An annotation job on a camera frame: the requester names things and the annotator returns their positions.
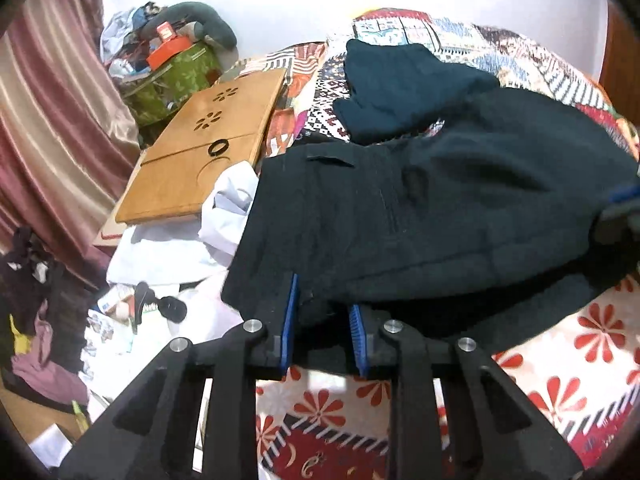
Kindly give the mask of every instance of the paper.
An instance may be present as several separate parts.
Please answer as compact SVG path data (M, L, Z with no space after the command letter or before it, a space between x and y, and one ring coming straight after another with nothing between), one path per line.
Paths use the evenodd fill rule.
M29 447L45 467L60 467L62 459L71 450L71 442L57 425L52 424Z

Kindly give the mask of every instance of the colorful quilt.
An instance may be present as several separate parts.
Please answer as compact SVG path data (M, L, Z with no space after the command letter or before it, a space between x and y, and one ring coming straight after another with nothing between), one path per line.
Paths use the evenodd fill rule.
M332 103L349 95L342 63L351 38L373 44L422 43L444 62L463 62L494 73L503 86L549 95L586 113L621 149L638 158L639 138L633 125L616 113L603 89L567 62L514 32L432 18L423 12L368 12L345 32L332 33L327 44L296 46L240 62L236 75L290 67L287 77L294 83L287 95L294 98L318 70L311 108L300 114L306 113L300 135L313 131L348 140ZM282 153L293 140L296 117L292 107L284 109L290 111L283 119L276 115L271 121L267 156ZM434 124L427 134L436 134L441 126ZM640 274L627 276L580 312L493 358L564 436L585 467L594 465L638 402ZM446 410L438 381L434 388L447 463ZM382 480L389 401L386 381L297 366L281 381L259 381L258 461L270 478L283 480Z
M286 98L283 103L276 104L276 109L271 115L269 129L265 136L263 155L274 156L284 153L293 142L296 117L292 101L300 95L302 89L318 69L325 49L325 43L303 43L267 54L264 57L242 59L220 78L221 81L228 81L252 72L264 72L274 68L287 70L284 79Z
M367 12L353 20L350 28L329 36L329 57L299 136L316 132L348 140L334 114L333 102L349 95L343 62L346 42L352 38L380 45L421 43L443 62L473 66L494 74L502 86L540 92L575 106L601 124L618 146L638 158L640 139L634 126L615 111L596 83L561 57L510 30L456 23L404 9Z

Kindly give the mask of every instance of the dark teal garment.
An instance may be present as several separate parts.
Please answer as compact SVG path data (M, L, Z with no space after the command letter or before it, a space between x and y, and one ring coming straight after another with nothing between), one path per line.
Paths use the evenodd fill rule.
M356 144L373 144L423 131L463 98L500 87L491 74L443 63L421 44L347 42L344 75L349 99L334 112Z

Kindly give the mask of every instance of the metal screw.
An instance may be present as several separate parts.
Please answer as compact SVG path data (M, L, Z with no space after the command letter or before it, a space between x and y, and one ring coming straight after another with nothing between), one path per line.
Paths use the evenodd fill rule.
M389 319L385 321L385 324L383 326L384 329L390 334L397 334L404 328L402 321L398 321L397 319Z
M242 328L247 332L258 332L262 328L262 322L259 319L248 319L242 324Z
M463 352L473 352L478 345L470 337L462 337L458 339L458 346Z
M182 352L189 345L189 341L183 337L177 337L169 343L169 348L174 352Z

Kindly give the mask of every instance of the green storage box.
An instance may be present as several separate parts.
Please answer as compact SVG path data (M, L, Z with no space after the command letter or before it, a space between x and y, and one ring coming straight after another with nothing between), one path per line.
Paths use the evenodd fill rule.
M220 64L203 42L176 54L152 75L121 90L138 126L157 123L175 114L195 92L209 88L220 76Z

